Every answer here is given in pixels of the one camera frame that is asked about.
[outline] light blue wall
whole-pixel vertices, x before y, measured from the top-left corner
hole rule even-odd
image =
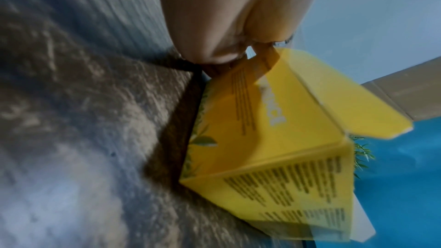
[[[315,0],[305,48],[364,83],[441,55],[441,0]]]
[[[317,247],[441,247],[441,118],[416,122],[394,140],[367,143],[377,159],[357,172],[355,194],[377,234],[366,243]]]

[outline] table surface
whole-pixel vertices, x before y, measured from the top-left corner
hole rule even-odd
[[[159,0],[0,3],[0,247],[295,247],[178,184],[204,83]]]

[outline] skin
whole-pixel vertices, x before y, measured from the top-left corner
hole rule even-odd
[[[286,40],[300,24],[311,2],[161,0],[175,47],[183,58],[198,64],[228,63],[255,43]]]

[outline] teal surface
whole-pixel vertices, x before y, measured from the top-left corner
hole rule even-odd
[[[357,172],[355,193],[377,234],[317,247],[441,247],[441,118],[417,122],[391,141],[366,142],[377,159]]]

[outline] leaf illustration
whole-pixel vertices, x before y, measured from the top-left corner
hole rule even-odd
[[[205,126],[202,131],[199,133],[199,135],[203,135],[205,132],[207,132],[209,125]]]
[[[217,142],[212,138],[208,136],[199,136],[193,141],[190,142],[190,144],[194,144],[200,147],[216,147]]]

